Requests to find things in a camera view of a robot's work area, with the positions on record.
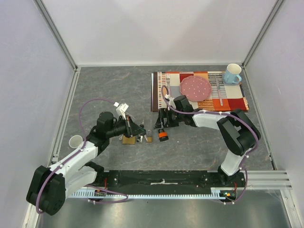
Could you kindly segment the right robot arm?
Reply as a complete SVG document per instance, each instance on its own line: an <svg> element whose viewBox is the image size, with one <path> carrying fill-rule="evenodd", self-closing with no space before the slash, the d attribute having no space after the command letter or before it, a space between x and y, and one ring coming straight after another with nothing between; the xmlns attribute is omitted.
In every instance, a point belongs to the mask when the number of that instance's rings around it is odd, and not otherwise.
<svg viewBox="0 0 304 228"><path fill-rule="evenodd" d="M235 181L235 174L242 169L244 159L257 148L261 138L259 130L240 109L232 112L213 112L194 109L186 96L176 98L163 95L166 109L159 110L155 128L177 127L180 123L196 128L220 131L228 148L222 164L218 168L218 183L223 187Z"/></svg>

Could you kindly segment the orange black padlock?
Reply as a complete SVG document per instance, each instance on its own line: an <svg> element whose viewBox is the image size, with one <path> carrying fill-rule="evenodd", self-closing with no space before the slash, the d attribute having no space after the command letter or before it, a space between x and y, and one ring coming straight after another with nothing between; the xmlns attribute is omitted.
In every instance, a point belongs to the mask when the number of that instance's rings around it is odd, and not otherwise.
<svg viewBox="0 0 304 228"><path fill-rule="evenodd" d="M163 142L163 141L166 141L169 139L168 134L162 128L158 130L158 137L159 137L160 142Z"/></svg>

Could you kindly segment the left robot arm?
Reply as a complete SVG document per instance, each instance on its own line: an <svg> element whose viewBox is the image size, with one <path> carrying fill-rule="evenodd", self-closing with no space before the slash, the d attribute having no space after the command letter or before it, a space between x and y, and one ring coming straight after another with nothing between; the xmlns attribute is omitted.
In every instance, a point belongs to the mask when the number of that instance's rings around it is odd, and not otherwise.
<svg viewBox="0 0 304 228"><path fill-rule="evenodd" d="M68 156L57 163L34 171L26 196L38 214L55 215L67 197L80 188L92 184L99 187L104 182L103 168L91 160L109 145L110 138L145 133L143 125L137 125L129 115L115 118L111 112L102 112L85 140Z"/></svg>

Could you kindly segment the large brass padlock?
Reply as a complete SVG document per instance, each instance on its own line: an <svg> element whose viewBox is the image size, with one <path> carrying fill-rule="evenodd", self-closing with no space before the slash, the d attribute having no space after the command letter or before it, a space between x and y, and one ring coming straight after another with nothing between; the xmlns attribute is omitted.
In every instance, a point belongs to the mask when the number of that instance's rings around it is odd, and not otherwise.
<svg viewBox="0 0 304 228"><path fill-rule="evenodd" d="M136 142L135 137L127 138L124 135L120 136L119 140L122 142L123 145L134 145Z"/></svg>

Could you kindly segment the small brass padlock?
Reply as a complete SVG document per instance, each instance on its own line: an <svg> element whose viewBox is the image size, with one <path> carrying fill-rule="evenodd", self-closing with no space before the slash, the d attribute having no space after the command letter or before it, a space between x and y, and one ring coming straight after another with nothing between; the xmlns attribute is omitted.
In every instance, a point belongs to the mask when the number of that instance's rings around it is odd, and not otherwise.
<svg viewBox="0 0 304 228"><path fill-rule="evenodd" d="M147 130L146 141L148 143L152 143L153 142L151 130Z"/></svg>

